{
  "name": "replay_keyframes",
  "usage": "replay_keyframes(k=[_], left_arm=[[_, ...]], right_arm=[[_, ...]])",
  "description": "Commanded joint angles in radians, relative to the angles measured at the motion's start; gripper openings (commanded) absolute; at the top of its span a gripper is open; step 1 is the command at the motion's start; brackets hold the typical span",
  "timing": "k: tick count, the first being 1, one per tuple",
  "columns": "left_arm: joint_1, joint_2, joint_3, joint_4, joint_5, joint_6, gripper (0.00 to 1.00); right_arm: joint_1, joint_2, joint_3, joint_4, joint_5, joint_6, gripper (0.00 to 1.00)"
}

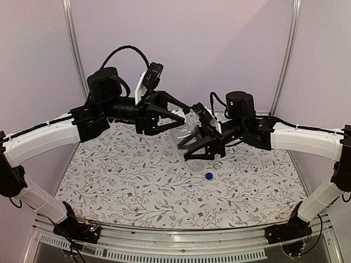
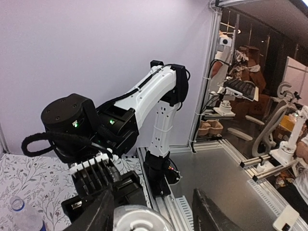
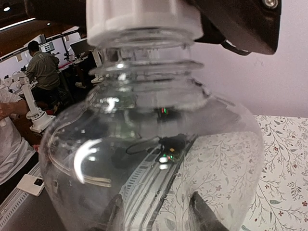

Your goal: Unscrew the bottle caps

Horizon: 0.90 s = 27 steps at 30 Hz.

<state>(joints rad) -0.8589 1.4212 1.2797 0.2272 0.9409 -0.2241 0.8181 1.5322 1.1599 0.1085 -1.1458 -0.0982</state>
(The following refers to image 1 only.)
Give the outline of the small clear bottle white cap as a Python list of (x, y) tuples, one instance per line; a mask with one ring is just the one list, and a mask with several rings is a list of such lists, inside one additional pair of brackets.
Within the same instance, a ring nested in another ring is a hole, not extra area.
[(172, 111), (185, 119), (184, 124), (171, 129), (169, 135), (173, 145), (179, 155), (182, 165), (191, 173), (201, 173), (205, 168), (205, 161), (199, 159), (190, 159), (186, 161), (184, 154), (195, 144), (201, 140), (201, 135), (194, 121), (188, 118), (182, 110)]

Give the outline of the blue bottle cap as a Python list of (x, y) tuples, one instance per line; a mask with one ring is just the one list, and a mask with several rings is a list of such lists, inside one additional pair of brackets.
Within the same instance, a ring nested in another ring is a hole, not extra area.
[(213, 174), (212, 173), (206, 173), (205, 178), (209, 181), (213, 180)]

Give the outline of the white sports bottle cap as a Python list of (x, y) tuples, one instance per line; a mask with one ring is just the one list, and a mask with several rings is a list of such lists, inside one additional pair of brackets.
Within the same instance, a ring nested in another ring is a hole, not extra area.
[(172, 110), (171, 111), (172, 114), (175, 114), (181, 118), (185, 118), (185, 113), (183, 112), (182, 109), (178, 109), (178, 110)]

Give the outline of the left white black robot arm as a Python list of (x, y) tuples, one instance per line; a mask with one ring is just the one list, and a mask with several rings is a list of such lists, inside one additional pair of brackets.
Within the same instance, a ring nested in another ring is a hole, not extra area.
[(185, 119), (168, 110), (173, 104), (190, 108), (156, 88), (163, 67), (151, 64), (132, 92), (114, 67), (88, 77), (90, 97), (81, 107), (15, 134), (1, 134), (1, 195), (15, 198), (60, 226), (70, 238), (82, 232), (70, 206), (57, 201), (25, 174), (23, 163), (53, 149), (83, 143), (100, 136), (111, 122), (135, 126), (139, 134), (157, 135), (184, 124)]

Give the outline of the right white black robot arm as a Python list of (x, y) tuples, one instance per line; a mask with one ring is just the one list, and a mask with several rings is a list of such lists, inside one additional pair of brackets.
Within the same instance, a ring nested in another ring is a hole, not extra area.
[(241, 139), (243, 143), (261, 150), (288, 150), (322, 156), (335, 162), (331, 179), (324, 181), (299, 205), (284, 226), (284, 234), (295, 239), (318, 213), (337, 198), (350, 192), (350, 126), (343, 129), (323, 129), (290, 124), (274, 116), (258, 116), (251, 94), (227, 93), (228, 121), (217, 121), (201, 103), (193, 106), (198, 116), (200, 140), (185, 152), (185, 160), (213, 160), (225, 156), (226, 144)]

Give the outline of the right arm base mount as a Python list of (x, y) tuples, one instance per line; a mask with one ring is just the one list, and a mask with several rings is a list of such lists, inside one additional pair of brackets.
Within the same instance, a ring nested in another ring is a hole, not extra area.
[(288, 242), (281, 248), (290, 257), (300, 256), (304, 252), (312, 233), (310, 224), (299, 218), (289, 219), (284, 224), (271, 225), (264, 230), (264, 236), (269, 244)]

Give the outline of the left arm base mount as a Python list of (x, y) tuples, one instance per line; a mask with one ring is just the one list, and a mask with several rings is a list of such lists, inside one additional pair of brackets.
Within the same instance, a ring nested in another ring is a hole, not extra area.
[(72, 207), (63, 201), (67, 210), (67, 218), (54, 225), (53, 233), (77, 241), (97, 244), (101, 234), (101, 224), (94, 220), (79, 222)]

